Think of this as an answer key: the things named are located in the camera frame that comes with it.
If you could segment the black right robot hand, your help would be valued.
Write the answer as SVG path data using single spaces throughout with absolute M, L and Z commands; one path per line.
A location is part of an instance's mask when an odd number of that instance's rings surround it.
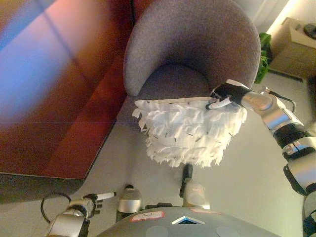
M 206 105 L 206 109 L 218 109 L 231 103 L 241 105 L 242 98 L 249 92 L 251 92 L 251 89 L 244 84 L 228 79 L 211 91 L 209 97 L 214 101 L 210 100 Z

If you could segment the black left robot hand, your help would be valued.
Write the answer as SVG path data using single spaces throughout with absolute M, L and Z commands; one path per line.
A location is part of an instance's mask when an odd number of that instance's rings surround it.
M 82 199 L 86 209 L 86 217 L 91 218 L 95 214 L 100 213 L 98 210 L 102 207 L 102 202 L 105 199 L 113 198 L 117 195 L 116 192 L 101 193 L 101 194 L 87 194 Z

